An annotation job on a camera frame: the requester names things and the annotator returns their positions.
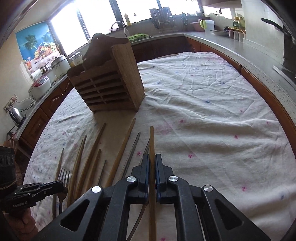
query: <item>bottle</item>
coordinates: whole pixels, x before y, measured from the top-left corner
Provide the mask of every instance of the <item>bottle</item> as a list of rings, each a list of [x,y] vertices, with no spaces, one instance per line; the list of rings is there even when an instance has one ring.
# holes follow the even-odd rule
[[[140,21],[139,21],[139,18],[137,17],[137,15],[134,13],[134,19],[135,19],[135,22],[136,23],[139,23]]]
[[[243,17],[239,17],[239,28],[242,31],[246,30],[246,24],[244,22],[244,18]]]
[[[131,22],[130,22],[130,20],[129,20],[129,18],[128,18],[128,15],[125,13],[124,14],[124,17],[125,17],[125,19],[126,19],[126,24],[127,24],[127,26],[131,26]]]
[[[238,17],[234,17],[234,19],[233,19],[233,27],[235,29],[239,28],[239,18]]]

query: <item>metal screw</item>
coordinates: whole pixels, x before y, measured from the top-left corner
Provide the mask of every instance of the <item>metal screw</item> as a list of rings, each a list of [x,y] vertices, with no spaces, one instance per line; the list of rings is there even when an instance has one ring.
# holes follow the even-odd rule
[[[176,182],[176,181],[178,181],[178,177],[177,176],[170,176],[169,178],[168,178],[171,182]]]
[[[91,189],[91,191],[94,192],[94,193],[98,193],[98,192],[100,192],[101,190],[102,190],[102,188],[99,187],[99,186],[94,186],[94,187]]]
[[[205,185],[205,186],[204,186],[204,190],[205,190],[206,192],[211,192],[211,191],[213,191],[213,187],[210,186],[210,185]]]
[[[135,182],[136,180],[137,180],[137,179],[136,179],[135,177],[133,177],[133,176],[130,176],[130,177],[127,178],[127,181],[130,182],[130,183],[133,183],[133,182]]]

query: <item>paper towel roll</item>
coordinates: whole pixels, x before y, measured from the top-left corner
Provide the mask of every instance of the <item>paper towel roll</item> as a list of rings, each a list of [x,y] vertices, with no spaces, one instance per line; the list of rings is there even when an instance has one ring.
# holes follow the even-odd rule
[[[42,76],[42,71],[41,71],[41,69],[38,69],[31,74],[31,79],[35,81],[35,80],[39,79],[41,76]]]

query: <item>countertop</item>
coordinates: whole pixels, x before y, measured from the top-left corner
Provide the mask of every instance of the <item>countertop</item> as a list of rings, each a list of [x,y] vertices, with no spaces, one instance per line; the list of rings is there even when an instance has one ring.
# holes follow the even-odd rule
[[[35,112],[38,110],[38,108],[42,105],[42,103],[46,100],[46,98],[60,85],[60,83],[62,83],[65,79],[67,78],[67,75],[64,75],[62,78],[58,79],[56,82],[54,82],[50,89],[45,93],[45,95],[43,95],[37,102],[36,104],[30,108],[27,111],[27,115],[26,115],[26,119],[24,121],[24,123],[21,125],[21,127],[17,130],[17,132],[15,133],[14,138],[15,139],[19,139],[20,136],[22,135],[24,129],[26,128],[27,124],[29,123],[30,119],[32,118],[32,116],[35,114]]]
[[[131,43],[136,45],[156,39],[185,36],[200,43],[206,44],[225,55],[229,56],[244,68],[253,73],[284,106],[294,123],[296,123],[296,91],[273,66],[280,68],[282,65],[270,56],[254,49],[253,47],[227,37],[216,36],[204,32],[178,32],[171,34],[155,35]]]

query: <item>electric kettle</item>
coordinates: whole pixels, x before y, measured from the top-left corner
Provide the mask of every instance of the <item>electric kettle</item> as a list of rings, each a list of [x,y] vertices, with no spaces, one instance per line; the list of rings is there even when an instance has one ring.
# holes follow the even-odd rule
[[[17,108],[12,107],[9,111],[9,115],[12,118],[15,125],[20,128],[20,126],[23,124],[25,117],[19,112]]]

